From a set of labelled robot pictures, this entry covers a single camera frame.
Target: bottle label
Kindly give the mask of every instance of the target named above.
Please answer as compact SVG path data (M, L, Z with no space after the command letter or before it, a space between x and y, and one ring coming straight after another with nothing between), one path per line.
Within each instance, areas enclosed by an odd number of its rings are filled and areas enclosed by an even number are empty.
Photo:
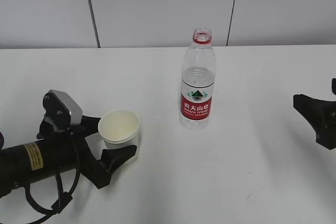
M202 120L209 116L214 92L214 84L206 87L193 87L182 81L181 113L191 120Z

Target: white table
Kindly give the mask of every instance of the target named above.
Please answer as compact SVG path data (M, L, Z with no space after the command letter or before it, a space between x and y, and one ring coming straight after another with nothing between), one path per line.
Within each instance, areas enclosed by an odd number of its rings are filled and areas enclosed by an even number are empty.
M210 124L179 122L186 48L0 50L5 147L33 141L43 95L66 91L85 115L127 108L141 120L138 160L97 190L81 176L74 200L48 223L204 224L336 221L336 153L315 143L292 96L334 100L336 46L215 48ZM102 142L88 139L98 157ZM74 171L63 174L68 190ZM32 185L49 207L54 178ZM0 199L1 223L39 218L23 189Z

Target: black cable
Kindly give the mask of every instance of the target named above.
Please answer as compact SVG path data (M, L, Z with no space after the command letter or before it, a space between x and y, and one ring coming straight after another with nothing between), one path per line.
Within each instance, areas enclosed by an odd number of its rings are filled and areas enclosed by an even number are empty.
M75 180L73 181L72 187L69 190L69 194L72 195L78 185L79 176L80 176L80 158L79 158L79 152L77 149L77 146L72 138L70 138L71 144L73 146L73 150L75 151L76 156L76 174L75 174Z
M80 157L79 157L79 152L78 152L77 146L76 146L74 140L72 139L72 137L70 137L69 140L70 140L70 142L71 142L71 144L72 144L72 146L74 148L73 150L75 151L75 156L76 156L76 174L75 174L75 179L73 181L71 189L68 192L69 196L71 196L74 193L74 191L75 191L75 189L76 189L76 187L78 185L78 181L79 181L79 177L80 177ZM31 222L31 223L28 223L28 224L41 224L42 222L48 220L50 217L52 217L53 215L59 213L60 210L62 210L62 207L63 207L62 197L63 197L64 191L63 191L63 185L62 185L62 181L61 181L61 177L60 177L59 171L56 172L55 178L56 178L57 192L58 192L58 207L56 209L53 209L53 210L46 209L46 208L42 207L41 205L39 205L33 199L32 195L30 193L30 184L28 184L28 185L25 186L26 199L27 199L28 203L37 212L45 215L41 219L36 220L34 222Z

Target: plastic bottle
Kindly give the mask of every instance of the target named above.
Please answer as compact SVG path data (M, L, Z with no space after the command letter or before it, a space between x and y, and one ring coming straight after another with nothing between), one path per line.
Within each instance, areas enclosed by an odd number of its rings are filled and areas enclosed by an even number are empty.
M188 129L200 130L209 120L216 58L210 29L196 28L193 41L182 66L180 121Z

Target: white paper cup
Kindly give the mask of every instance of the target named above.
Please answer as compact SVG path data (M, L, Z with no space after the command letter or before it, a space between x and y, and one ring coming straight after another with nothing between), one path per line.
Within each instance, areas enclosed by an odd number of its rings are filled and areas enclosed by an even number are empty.
M98 123L98 132L107 149L119 149L129 145L137 147L134 157L126 164L134 161L139 153L139 118L129 110L113 110L105 114Z

